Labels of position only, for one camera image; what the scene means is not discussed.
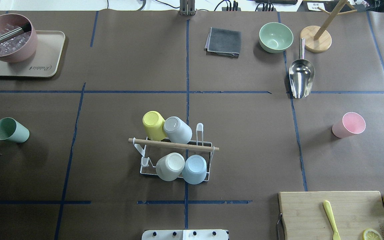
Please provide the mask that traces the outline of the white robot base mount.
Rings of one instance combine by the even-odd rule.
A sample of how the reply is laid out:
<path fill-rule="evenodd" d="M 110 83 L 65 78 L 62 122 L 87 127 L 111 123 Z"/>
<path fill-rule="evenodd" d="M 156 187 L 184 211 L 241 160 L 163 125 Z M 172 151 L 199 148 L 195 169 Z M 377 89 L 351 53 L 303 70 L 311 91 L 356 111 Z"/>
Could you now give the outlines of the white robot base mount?
<path fill-rule="evenodd" d="M 228 240 L 229 231 L 224 229 L 146 230 L 142 240 Z"/>

